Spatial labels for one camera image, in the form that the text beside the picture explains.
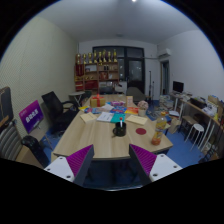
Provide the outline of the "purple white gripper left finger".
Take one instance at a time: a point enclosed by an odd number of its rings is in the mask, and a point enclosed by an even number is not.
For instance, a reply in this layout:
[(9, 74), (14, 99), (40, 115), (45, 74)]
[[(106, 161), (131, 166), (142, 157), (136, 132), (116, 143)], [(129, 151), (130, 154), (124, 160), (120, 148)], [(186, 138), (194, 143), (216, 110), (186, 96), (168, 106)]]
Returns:
[(89, 145), (68, 157), (59, 156), (45, 171), (82, 186), (94, 156), (94, 146)]

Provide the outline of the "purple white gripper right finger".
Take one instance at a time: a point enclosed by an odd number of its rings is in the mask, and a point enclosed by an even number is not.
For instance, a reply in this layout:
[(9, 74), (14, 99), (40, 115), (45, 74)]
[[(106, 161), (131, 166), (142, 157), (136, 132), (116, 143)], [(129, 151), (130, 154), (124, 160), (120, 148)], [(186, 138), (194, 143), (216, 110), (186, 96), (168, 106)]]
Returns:
[(155, 155), (146, 149), (130, 144), (129, 155), (136, 163), (138, 174), (143, 185), (157, 181), (182, 169), (165, 154)]

